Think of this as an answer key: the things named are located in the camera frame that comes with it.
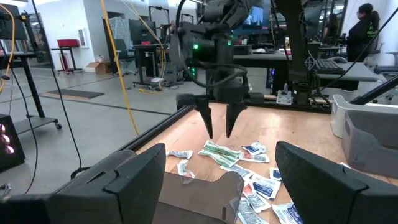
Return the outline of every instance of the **white plastic container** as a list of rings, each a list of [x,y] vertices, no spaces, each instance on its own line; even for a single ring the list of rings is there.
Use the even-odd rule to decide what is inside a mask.
[[[347,110],[398,114],[398,107],[392,107],[391,105],[352,105],[348,103],[341,95],[333,95],[333,106],[331,111],[330,124],[333,134],[339,138],[343,137],[344,121]]]

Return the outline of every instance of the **black shelf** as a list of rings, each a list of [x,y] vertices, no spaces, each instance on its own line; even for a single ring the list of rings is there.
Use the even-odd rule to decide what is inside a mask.
[[[49,123],[54,123],[58,124],[58,119],[55,118],[41,118],[39,116],[30,116],[30,122],[32,122],[33,128],[39,128],[43,125],[49,124]],[[29,120],[25,119],[23,121],[18,121],[14,123],[15,130],[17,131],[17,134],[22,134],[27,131],[30,131],[30,125],[29,125]]]

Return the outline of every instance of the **wooden table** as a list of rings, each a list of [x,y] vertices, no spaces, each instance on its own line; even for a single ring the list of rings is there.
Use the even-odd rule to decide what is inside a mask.
[[[341,139],[335,137],[330,128],[330,115],[306,113],[299,111],[276,110],[260,107],[249,107],[244,110],[235,123],[231,137],[225,136],[226,105],[211,104],[213,119],[213,141],[230,149],[240,150],[243,145],[250,145],[259,140],[267,147],[266,154],[270,163],[256,163],[238,161],[238,164],[269,177],[269,168],[276,167],[275,145],[278,141],[287,141],[303,149],[323,156],[329,160],[347,163],[341,148]],[[197,179],[215,181],[225,171],[208,156],[199,156],[198,151],[203,149],[208,134],[202,118],[196,111],[191,111],[166,129],[137,153],[141,153],[156,143],[163,142],[167,151],[193,150],[187,169],[192,171]],[[169,156],[166,162],[166,172],[177,174],[177,163],[181,159]],[[398,179],[386,178],[368,174],[385,182],[398,185]],[[269,203],[282,204],[290,202],[290,197],[282,184],[274,201]],[[270,224],[279,223],[277,215],[268,209],[260,216]]]

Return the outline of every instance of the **black shirt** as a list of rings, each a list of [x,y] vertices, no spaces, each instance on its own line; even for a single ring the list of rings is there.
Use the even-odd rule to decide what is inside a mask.
[[[371,16],[364,16],[360,18],[359,22],[355,24],[355,26],[353,26],[353,28],[351,28],[348,32],[348,61],[353,62],[376,34],[377,30],[372,24]],[[363,60],[369,55],[369,52],[372,48],[374,48],[372,45],[368,47],[358,61],[363,62]]]

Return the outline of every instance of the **person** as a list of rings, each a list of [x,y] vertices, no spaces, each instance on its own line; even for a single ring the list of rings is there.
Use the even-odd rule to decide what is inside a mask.
[[[336,14],[329,16],[329,22],[326,24],[323,31],[323,39],[328,42],[328,39],[333,39],[338,36],[338,19]]]
[[[357,62],[363,62],[374,48],[374,44],[377,44],[375,42],[366,48],[379,30],[379,13],[373,10],[373,6],[370,3],[366,3],[359,7],[356,15],[359,22],[349,30],[347,38],[347,56],[349,62],[354,62],[357,58]]]

